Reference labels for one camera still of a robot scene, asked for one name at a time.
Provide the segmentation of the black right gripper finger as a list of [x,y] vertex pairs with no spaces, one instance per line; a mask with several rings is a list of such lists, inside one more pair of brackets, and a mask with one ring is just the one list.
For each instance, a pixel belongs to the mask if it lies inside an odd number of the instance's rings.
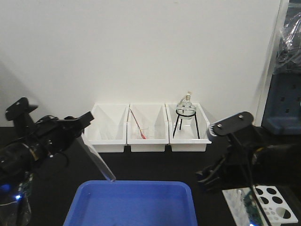
[[222,178],[219,175],[220,165],[211,165],[195,173],[197,184],[203,192],[218,192],[223,189]]

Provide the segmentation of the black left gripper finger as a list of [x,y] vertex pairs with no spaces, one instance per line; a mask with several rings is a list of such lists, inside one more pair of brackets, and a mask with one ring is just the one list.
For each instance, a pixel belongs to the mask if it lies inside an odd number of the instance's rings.
[[71,122],[71,128],[74,131],[82,131],[91,124],[91,121],[94,120],[94,117],[91,112],[87,112],[82,116],[75,118]]

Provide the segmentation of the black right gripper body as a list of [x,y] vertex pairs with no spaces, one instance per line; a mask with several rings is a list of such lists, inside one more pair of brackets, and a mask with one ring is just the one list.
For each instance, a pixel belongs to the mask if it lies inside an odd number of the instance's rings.
[[257,149],[264,147],[263,138],[256,131],[235,132],[226,136],[229,146],[226,153],[212,165],[220,165],[219,175],[223,188],[241,188],[266,184],[264,170],[255,164],[253,156]]

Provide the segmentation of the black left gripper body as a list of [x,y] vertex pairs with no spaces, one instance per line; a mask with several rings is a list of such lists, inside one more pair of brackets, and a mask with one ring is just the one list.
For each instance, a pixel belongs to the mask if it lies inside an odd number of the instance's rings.
[[67,150],[81,133],[79,118],[68,116],[62,120],[50,115],[37,122],[28,120],[28,145],[34,161],[53,157]]

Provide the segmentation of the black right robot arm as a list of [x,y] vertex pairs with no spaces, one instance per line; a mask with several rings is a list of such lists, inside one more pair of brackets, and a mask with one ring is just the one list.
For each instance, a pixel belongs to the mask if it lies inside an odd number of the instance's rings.
[[267,144],[229,134],[230,145],[214,164],[195,173],[202,190],[301,185],[301,145]]

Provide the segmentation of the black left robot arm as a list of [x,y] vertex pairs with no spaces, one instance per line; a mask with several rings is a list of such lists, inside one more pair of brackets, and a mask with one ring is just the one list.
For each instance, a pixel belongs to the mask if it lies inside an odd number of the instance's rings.
[[0,181],[5,184],[16,175],[30,172],[38,163],[66,151],[94,119],[91,112],[74,118],[52,115],[25,125],[23,134],[0,151]]

